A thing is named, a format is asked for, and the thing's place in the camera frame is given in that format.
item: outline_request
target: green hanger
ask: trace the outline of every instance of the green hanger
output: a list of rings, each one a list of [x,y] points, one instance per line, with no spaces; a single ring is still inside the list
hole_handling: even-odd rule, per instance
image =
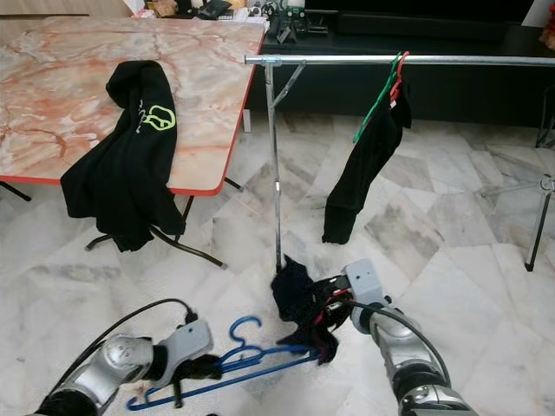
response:
[[[385,94],[391,91],[391,88],[394,86],[395,81],[397,81],[397,64],[401,60],[401,56],[402,56],[402,53],[399,52],[395,57],[395,59],[393,60],[393,62],[391,62],[391,70],[389,71],[388,80],[386,81],[385,86],[383,87],[383,90],[381,91],[380,95],[378,95],[378,99],[375,101],[374,105],[372,106],[368,114],[366,114],[366,117],[364,117],[361,128],[359,128],[358,132],[356,132],[355,134],[353,143],[356,143],[361,138],[362,132],[364,132],[364,129],[368,125],[370,118],[372,118],[372,114],[375,112],[375,109],[378,107],[378,104],[382,102],[382,99],[385,96]]]

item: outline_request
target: black cabinet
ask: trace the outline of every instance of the black cabinet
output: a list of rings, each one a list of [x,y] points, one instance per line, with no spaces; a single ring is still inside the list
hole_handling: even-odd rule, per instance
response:
[[[281,55],[504,55],[554,56],[539,42],[541,29],[515,26],[503,42],[469,42],[330,34],[279,45],[266,39],[261,54]],[[274,69],[276,92],[293,66]],[[381,91],[389,65],[307,66],[280,111],[364,115]],[[413,116],[445,120],[536,127],[543,92],[555,84],[555,68],[504,66],[407,65]],[[256,69],[246,107],[265,109],[264,70]]]

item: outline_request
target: marble table top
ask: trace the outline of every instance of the marble table top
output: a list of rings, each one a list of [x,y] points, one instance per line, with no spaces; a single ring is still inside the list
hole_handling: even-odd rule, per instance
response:
[[[121,114],[105,85],[119,62],[159,62],[172,87],[178,142],[168,187],[217,194],[262,25],[199,19],[55,17],[0,48],[0,180],[59,184]]]

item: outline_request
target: green logo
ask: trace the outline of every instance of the green logo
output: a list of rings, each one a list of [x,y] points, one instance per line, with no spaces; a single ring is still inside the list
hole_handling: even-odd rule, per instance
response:
[[[175,114],[172,110],[168,110],[167,108],[152,106],[150,107],[150,110],[148,110],[148,116],[143,123],[148,123],[161,132],[175,126]]]

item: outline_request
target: red hanger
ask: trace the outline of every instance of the red hanger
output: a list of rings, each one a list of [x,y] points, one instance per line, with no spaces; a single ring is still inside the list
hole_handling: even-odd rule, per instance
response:
[[[397,97],[399,97],[399,86],[402,83],[402,75],[401,75],[402,65],[403,63],[405,63],[405,58],[409,55],[410,55],[410,52],[408,51],[402,54],[402,57],[399,60],[399,64],[397,65],[397,81],[395,82],[395,84],[391,88],[391,91],[389,92],[390,102],[392,103],[393,101],[397,100]]]

